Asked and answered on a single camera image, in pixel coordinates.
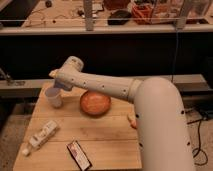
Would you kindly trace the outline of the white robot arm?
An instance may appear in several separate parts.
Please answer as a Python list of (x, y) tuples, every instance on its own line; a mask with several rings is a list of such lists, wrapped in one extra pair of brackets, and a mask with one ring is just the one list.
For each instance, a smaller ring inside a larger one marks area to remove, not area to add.
[(82, 69), (82, 60), (70, 56), (49, 76), (65, 91), (76, 86), (134, 105), (142, 171), (196, 171), (183, 101), (171, 81), (95, 75)]

